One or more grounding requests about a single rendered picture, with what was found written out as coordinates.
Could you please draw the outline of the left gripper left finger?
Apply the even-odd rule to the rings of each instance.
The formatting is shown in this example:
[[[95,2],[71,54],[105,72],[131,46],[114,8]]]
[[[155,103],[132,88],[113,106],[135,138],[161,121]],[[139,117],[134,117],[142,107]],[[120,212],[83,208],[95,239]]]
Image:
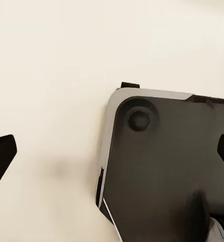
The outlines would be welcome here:
[[[0,180],[17,154],[17,145],[13,134],[0,137]]]

